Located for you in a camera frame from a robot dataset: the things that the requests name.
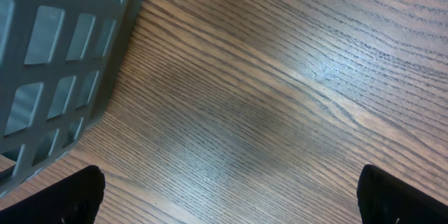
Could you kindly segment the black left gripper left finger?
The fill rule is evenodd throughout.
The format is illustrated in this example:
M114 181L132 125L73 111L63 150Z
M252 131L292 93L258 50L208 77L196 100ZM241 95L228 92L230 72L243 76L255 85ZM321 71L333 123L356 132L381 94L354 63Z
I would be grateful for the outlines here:
M104 189L104 174L90 165L2 210L1 224L93 224Z

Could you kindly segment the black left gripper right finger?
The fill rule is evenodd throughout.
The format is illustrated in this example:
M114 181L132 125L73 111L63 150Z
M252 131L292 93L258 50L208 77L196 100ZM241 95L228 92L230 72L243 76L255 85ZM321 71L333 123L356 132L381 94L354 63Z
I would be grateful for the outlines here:
M447 224L447 205L372 164L357 186L363 224Z

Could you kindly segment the grey plastic basket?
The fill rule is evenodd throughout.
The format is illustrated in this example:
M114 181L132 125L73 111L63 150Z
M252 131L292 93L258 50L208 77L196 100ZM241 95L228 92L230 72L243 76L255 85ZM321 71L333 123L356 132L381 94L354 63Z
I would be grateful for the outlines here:
M142 0L1 0L1 194L106 110Z

